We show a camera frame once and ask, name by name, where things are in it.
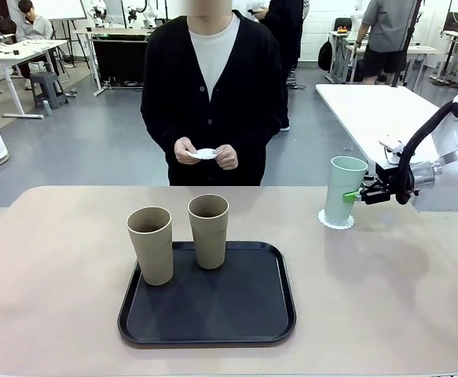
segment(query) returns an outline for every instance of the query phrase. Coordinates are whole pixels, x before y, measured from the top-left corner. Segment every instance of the black tray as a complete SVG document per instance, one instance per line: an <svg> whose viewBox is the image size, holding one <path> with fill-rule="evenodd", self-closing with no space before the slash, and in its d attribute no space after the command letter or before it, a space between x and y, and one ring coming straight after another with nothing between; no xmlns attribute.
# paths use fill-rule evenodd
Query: black tray
<svg viewBox="0 0 458 377"><path fill-rule="evenodd" d="M225 263L201 269L192 242L174 242L174 276L152 287L134 270L119 330L141 345L271 343L291 334L295 306L283 255L260 242L227 242Z"/></svg>

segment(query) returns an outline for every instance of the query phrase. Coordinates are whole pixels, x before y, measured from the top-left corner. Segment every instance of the black cardigan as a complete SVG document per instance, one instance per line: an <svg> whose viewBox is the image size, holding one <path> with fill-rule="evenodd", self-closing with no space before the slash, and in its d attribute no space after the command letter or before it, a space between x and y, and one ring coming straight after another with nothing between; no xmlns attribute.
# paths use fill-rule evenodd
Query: black cardigan
<svg viewBox="0 0 458 377"><path fill-rule="evenodd" d="M209 100L186 17L159 27L148 40L141 113L164 150L172 185L259 185L266 145L280 129L283 108L279 47L266 27L240 18L233 50ZM224 171L214 160L181 165L174 143L195 148L232 145L239 166Z"/></svg>

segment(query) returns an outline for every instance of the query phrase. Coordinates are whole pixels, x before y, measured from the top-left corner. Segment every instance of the black shorts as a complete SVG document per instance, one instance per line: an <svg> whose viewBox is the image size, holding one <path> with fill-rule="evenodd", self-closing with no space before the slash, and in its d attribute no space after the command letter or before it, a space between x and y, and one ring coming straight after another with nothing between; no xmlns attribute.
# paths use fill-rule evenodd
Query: black shorts
<svg viewBox="0 0 458 377"><path fill-rule="evenodd" d="M367 46L363 57L363 76L376 77L382 72L399 73L405 69L407 55L405 51L377 53Z"/></svg>

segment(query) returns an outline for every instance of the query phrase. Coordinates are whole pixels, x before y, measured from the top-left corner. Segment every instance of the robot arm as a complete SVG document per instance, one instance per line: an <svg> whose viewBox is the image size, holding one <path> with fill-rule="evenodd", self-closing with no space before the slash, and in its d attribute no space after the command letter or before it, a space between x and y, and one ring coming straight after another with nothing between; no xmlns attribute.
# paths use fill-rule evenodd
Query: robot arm
<svg viewBox="0 0 458 377"><path fill-rule="evenodd" d="M90 8L88 9L89 15L94 20L96 27L104 27L104 20L106 19L106 4L104 0L90 0Z"/></svg>
<svg viewBox="0 0 458 377"><path fill-rule="evenodd" d="M138 5L130 5L126 8L128 12L127 20L129 24L132 25L137 20L137 14L143 13L143 17L148 24L149 28L157 27L156 18L159 16L159 11L157 10L156 6L153 4L153 0L144 0L144 4L142 6Z"/></svg>
<svg viewBox="0 0 458 377"><path fill-rule="evenodd" d="M438 152L436 161L412 161L417 146L431 135ZM458 95L440 108L410 138L405 147L381 143L388 161L398 165L376 165L376 175L366 177L357 196L367 204L381 203L395 195L400 204L433 187L458 185Z"/></svg>

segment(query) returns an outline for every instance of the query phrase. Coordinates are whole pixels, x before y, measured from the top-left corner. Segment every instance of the man in gray shirt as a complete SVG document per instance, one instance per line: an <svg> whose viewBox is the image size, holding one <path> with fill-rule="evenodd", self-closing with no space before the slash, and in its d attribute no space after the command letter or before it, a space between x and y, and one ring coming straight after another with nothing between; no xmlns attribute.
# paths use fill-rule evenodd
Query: man in gray shirt
<svg viewBox="0 0 458 377"><path fill-rule="evenodd" d="M18 42L22 42L28 39L51 39L53 36L53 27L50 21L45 17L37 16L35 8L31 0L20 0L17 4L19 10L23 13L24 19L17 25L16 37ZM49 51L50 59L53 62L54 71L59 76L59 70L57 69L56 60L54 59L53 51ZM19 69L22 76L24 77L24 89L31 90L30 81L30 66L29 63L44 61L47 62L47 58L42 55L41 57L26 61L19 64Z"/></svg>
<svg viewBox="0 0 458 377"><path fill-rule="evenodd" d="M416 0L371 0L363 16L355 49L372 27L363 58L363 83L375 84L383 72L386 83L405 67L405 40Z"/></svg>

